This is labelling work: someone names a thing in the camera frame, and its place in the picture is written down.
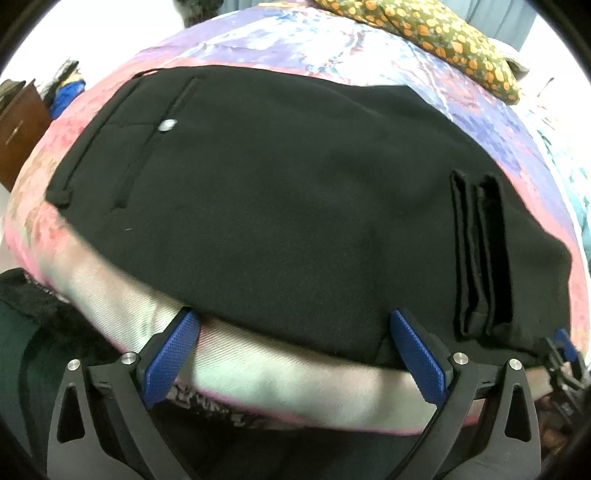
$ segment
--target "wooden dresser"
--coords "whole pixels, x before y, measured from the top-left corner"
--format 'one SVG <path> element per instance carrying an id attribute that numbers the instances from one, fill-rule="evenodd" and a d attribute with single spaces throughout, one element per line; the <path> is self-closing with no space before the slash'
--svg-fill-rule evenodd
<path id="1" fill-rule="evenodd" d="M 9 192 L 50 123 L 49 111 L 33 82 L 0 113 L 0 183 Z"/>

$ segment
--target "orange polka dot fabric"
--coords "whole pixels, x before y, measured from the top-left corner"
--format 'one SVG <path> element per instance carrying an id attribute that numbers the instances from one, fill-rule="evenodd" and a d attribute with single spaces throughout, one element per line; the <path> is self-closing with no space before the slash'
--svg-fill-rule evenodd
<path id="1" fill-rule="evenodd" d="M 401 35 L 454 66 L 508 105 L 519 86 L 489 38 L 437 0 L 315 0 L 323 8 Z"/>

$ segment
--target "white wall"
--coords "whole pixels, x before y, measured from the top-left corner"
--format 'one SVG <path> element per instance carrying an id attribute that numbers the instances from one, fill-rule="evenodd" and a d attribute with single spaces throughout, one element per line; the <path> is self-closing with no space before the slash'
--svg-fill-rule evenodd
<path id="1" fill-rule="evenodd" d="M 172 0 L 61 0 L 25 39 L 0 76 L 49 81 L 68 58 L 92 86 L 183 22 Z"/>
<path id="2" fill-rule="evenodd" d="M 560 37 L 539 16 L 521 53 L 531 62 L 532 70 L 519 84 L 524 90 L 537 93 L 549 78 L 556 78 L 542 99 L 560 123 L 571 153 L 591 169 L 591 85 L 583 70 Z"/>

